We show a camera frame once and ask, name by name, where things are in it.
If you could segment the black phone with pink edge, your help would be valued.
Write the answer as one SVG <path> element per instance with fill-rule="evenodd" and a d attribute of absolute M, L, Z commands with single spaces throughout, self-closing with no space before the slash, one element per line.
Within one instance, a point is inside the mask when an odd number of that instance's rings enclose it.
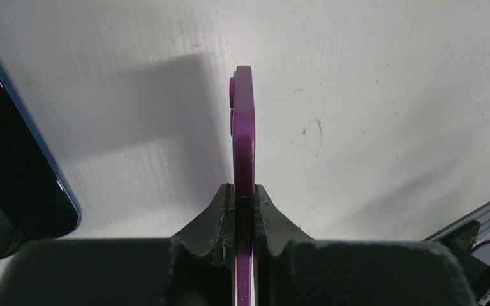
<path fill-rule="evenodd" d="M 236 67 L 229 80 L 229 98 L 235 204 L 234 291 L 237 305 L 250 305 L 256 135 L 253 77 L 250 66 Z"/>

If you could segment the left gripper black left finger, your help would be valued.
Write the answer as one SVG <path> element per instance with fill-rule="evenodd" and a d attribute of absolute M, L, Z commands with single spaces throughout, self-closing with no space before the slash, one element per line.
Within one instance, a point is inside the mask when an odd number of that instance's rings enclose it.
<path fill-rule="evenodd" d="M 168 238 L 40 240 L 14 256 L 0 305 L 231 305 L 223 236 L 233 188 Z"/>

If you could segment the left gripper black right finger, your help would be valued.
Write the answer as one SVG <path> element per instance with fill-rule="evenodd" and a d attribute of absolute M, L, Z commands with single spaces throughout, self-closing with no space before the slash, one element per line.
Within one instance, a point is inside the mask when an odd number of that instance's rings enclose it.
<path fill-rule="evenodd" d="M 432 241 L 316 240 L 255 187 L 257 305 L 475 305 L 456 257 Z"/>

